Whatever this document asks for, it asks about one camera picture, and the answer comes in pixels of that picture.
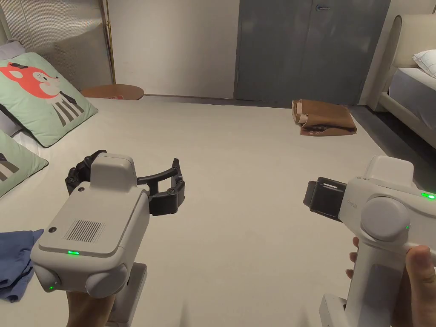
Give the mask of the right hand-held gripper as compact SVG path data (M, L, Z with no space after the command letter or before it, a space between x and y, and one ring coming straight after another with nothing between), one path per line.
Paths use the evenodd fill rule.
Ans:
M324 177L308 183L304 205L359 239L348 296L323 296L322 326L391 326L406 252L427 246L435 258L435 194L418 189L413 174L411 162L378 155L347 183Z

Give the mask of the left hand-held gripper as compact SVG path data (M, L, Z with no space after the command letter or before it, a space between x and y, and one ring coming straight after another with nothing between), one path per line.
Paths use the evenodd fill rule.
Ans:
M167 179L171 186L160 192ZM69 170L65 184L70 196L32 248L37 279L47 293L115 295L109 322L132 322L147 277L135 257L149 216L175 214L185 199L179 159L137 179L131 157L98 150Z

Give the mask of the person's right hand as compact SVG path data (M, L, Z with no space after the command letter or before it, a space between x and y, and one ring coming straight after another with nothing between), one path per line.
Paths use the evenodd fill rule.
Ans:
M428 247L413 247L406 254L405 269L391 325L393 327L436 325L436 275Z

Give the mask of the person's left hand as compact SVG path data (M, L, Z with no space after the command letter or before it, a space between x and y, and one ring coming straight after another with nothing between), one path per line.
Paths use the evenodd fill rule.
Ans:
M104 327L111 314L115 295L93 298L89 294L66 292L68 327Z

